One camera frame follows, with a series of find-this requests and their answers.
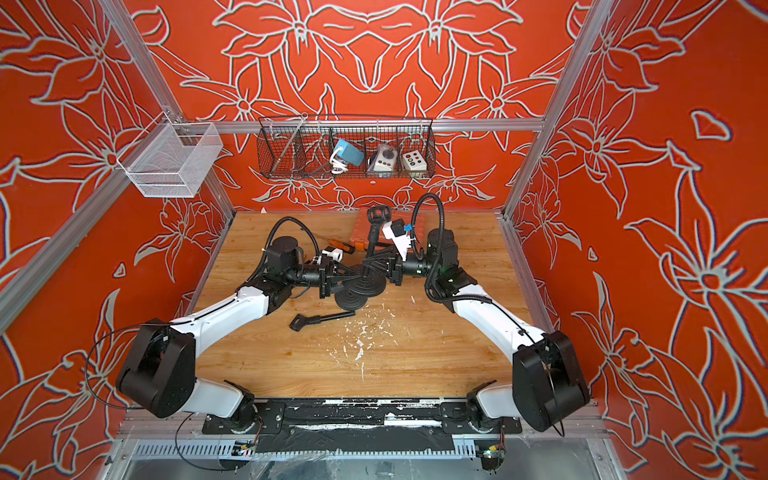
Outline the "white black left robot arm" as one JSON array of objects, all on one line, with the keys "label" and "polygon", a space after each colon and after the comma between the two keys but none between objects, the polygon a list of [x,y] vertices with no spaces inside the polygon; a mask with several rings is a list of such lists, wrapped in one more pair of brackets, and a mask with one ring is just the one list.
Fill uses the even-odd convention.
[{"label": "white black left robot arm", "polygon": [[343,254],[328,247],[305,260],[295,238],[271,241],[257,270],[234,294],[169,323],[143,324],[118,374],[118,391],[158,418],[199,413],[222,419],[236,431],[250,428],[257,419],[253,394],[231,382],[198,377],[197,359],[239,328],[280,308],[296,287],[332,294],[341,282]]}]

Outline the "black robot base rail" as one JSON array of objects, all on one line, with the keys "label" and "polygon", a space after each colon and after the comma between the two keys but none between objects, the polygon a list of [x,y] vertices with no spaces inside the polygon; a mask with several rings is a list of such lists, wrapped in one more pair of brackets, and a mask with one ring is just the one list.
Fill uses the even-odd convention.
[{"label": "black robot base rail", "polygon": [[522,432],[519,419],[486,418],[463,398],[259,400],[255,411],[242,432],[208,415],[202,433],[252,440],[257,450],[447,450],[463,440],[478,452]]}]

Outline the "black microphone stand pole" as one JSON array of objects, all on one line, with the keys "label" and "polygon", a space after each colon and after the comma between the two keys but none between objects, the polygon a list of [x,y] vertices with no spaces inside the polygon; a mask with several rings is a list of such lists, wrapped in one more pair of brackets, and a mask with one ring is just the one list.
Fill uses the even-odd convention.
[{"label": "black microphone stand pole", "polygon": [[370,225],[368,247],[365,256],[365,260],[368,261],[376,254],[377,244],[383,225],[391,221],[391,209],[389,206],[383,204],[374,205],[367,210],[366,216]]}]

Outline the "black round stand base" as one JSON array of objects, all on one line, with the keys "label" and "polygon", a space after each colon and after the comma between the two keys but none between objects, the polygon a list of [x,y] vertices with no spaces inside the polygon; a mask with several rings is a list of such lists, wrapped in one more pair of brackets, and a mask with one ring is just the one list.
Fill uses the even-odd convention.
[{"label": "black round stand base", "polygon": [[354,265],[351,269],[358,274],[358,277],[342,282],[350,292],[364,297],[375,297],[382,294],[386,289],[386,277],[380,273],[368,269],[362,264]]}]

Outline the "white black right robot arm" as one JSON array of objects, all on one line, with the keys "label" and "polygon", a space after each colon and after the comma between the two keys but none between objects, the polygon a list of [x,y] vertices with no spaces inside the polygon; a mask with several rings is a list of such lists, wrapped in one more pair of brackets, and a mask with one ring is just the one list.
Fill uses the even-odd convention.
[{"label": "white black right robot arm", "polygon": [[402,220],[386,222],[382,231],[394,247],[386,277],[396,285],[405,276],[424,279],[430,301],[471,323],[510,361],[510,381],[491,381],[468,394],[479,422],[517,418],[544,432],[590,402],[568,336],[535,327],[493,300],[459,265],[458,246],[451,231],[432,230],[422,251],[414,249],[413,227]]}]

